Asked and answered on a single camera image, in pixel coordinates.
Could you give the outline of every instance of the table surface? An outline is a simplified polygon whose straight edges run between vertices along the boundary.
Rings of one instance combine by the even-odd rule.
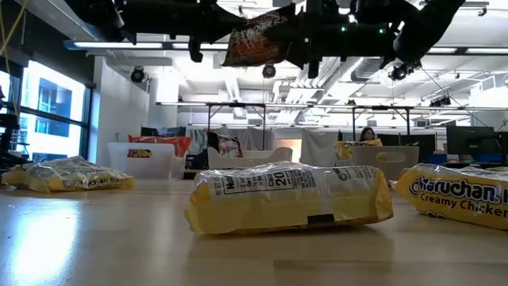
[[[507,232],[425,217],[395,194],[395,217],[375,225],[198,238],[183,217],[192,188],[0,191],[0,285],[506,284]]]

